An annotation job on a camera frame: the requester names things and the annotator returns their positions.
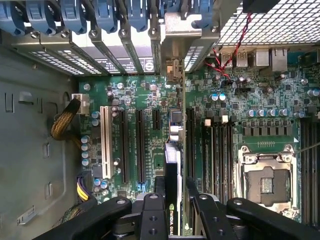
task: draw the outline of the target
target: yellow wire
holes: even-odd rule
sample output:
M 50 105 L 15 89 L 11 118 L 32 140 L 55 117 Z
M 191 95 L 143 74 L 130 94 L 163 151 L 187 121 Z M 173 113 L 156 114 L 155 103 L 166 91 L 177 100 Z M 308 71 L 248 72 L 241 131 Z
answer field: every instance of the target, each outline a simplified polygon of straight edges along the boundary
M 84 200 L 88 200 L 88 196 L 87 196 L 87 194 L 84 192 L 84 191 L 82 191 L 82 189 L 79 187 L 79 185 L 77 184 L 77 188 L 76 188 L 76 190 L 77 190 L 77 192 L 78 192 L 78 194 L 79 194 L 79 196 L 80 197 L 82 197 Z

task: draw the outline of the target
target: metal mesh grille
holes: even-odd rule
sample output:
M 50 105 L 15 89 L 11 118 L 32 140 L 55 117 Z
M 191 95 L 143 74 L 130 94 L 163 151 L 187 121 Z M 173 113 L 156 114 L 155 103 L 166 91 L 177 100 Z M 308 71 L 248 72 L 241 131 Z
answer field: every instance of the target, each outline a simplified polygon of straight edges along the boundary
M 79 56 L 75 55 L 70 50 L 63 50 L 63 51 L 56 51 L 58 54 L 63 56 L 64 58 L 68 59 L 70 62 L 77 64 L 79 67 L 83 68 L 84 70 L 88 71 L 91 74 L 101 74 L 101 72 L 96 69 L 94 66 L 80 58 Z
M 247 14 L 242 5 L 221 30 L 218 45 L 236 45 Z M 252 14 L 242 45 L 305 44 L 320 40 L 320 0 L 281 0 L 266 14 Z
M 74 67 L 60 61 L 59 59 L 55 58 L 54 56 L 51 56 L 50 54 L 48 54 L 44 51 L 31 51 L 30 54 L 33 54 L 34 56 L 54 65 L 62 70 L 65 70 L 68 73 L 71 73 L 73 75 L 84 74 L 82 71 L 75 69 Z
M 197 58 L 199 57 L 199 54 L 201 53 L 203 46 L 191 46 L 189 51 L 186 54 L 186 57 L 184 59 L 184 65 L 185 71 L 188 72 L 191 67 L 196 62 Z

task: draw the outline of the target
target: blue plastic clip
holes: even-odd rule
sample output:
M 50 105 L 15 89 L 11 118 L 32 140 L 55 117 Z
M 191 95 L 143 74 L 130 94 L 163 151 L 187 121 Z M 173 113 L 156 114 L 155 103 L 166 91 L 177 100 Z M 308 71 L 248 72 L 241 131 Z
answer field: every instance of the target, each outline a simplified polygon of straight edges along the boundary
M 92 1 L 96 23 L 99 28 L 108 34 L 118 30 L 118 20 L 116 18 L 115 4 L 113 0 L 93 0 Z
M 0 29 L 10 33 L 12 36 L 26 34 L 23 17 L 16 10 L 14 1 L 0 1 Z
M 126 5 L 128 10 L 129 24 L 134 27 L 138 33 L 147 30 L 147 0 L 126 0 Z
M 54 15 L 46 1 L 27 0 L 25 7 L 33 29 L 47 35 L 56 34 Z
M 212 27 L 213 7 L 212 0 L 195 0 L 193 1 L 193 9 L 195 14 L 201 14 L 202 19 L 195 21 L 197 28 L 205 29 Z
M 87 32 L 86 15 L 80 0 L 61 0 L 61 14 L 64 25 L 76 34 Z

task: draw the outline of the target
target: red and black wire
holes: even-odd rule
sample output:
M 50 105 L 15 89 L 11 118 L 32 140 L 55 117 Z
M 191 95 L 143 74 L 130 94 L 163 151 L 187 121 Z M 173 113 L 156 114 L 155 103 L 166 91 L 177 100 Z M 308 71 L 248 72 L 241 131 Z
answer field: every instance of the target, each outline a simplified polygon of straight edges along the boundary
M 241 33 L 241 36 L 239 38 L 239 41 L 235 47 L 235 50 L 233 51 L 232 55 L 230 56 L 230 58 L 225 62 L 225 64 L 222 66 L 221 65 L 221 62 L 219 61 L 219 58 L 218 58 L 218 54 L 216 52 L 216 50 L 213 48 L 213 53 L 214 53 L 214 58 L 215 58 L 215 61 L 216 61 L 216 64 L 215 64 L 215 67 L 210 64 L 210 63 L 207 63 L 205 62 L 206 65 L 210 66 L 211 68 L 213 68 L 214 70 L 216 70 L 217 72 L 219 72 L 222 76 L 225 76 L 228 81 L 230 81 L 230 76 L 225 73 L 225 70 L 226 70 L 226 66 L 232 61 L 232 59 L 237 55 L 238 53 L 238 50 L 241 46 L 241 43 L 245 37 L 245 34 L 247 33 L 248 31 L 248 26 L 249 26 L 249 23 L 251 22 L 252 18 L 251 18 L 251 13 L 248 13 L 247 16 L 246 16 L 246 24 L 245 26 L 243 27 L 242 29 L 242 33 Z

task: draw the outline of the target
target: metal bracket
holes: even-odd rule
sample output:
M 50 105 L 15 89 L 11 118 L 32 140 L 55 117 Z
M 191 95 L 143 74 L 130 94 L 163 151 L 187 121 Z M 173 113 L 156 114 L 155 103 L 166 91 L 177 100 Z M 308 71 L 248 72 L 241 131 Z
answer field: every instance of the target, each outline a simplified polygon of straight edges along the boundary
M 143 32 L 148 28 L 147 0 L 126 0 L 128 20 L 136 31 Z
M 53 9 L 49 9 L 49 1 L 27 0 L 26 13 L 33 29 L 47 35 L 57 32 Z
M 118 20 L 114 1 L 92 0 L 92 4 L 98 27 L 105 30 L 108 34 L 115 33 L 118 30 Z
M 23 36 L 26 34 L 23 12 L 18 12 L 16 6 L 14 1 L 0 1 L 0 29 L 12 36 Z
M 151 19 L 150 19 L 150 29 L 148 31 L 151 40 L 151 51 L 153 58 L 154 73 L 160 74 L 161 70 L 161 30 L 158 24 L 157 16 L 157 5 L 156 1 L 152 0 L 150 6 Z
M 102 53 L 121 74 L 127 73 L 124 67 L 121 65 L 121 63 L 117 60 L 117 58 L 113 55 L 113 53 L 104 43 L 103 33 L 99 27 L 90 30 L 89 38 L 91 39 L 93 45 L 100 51 L 100 53 Z

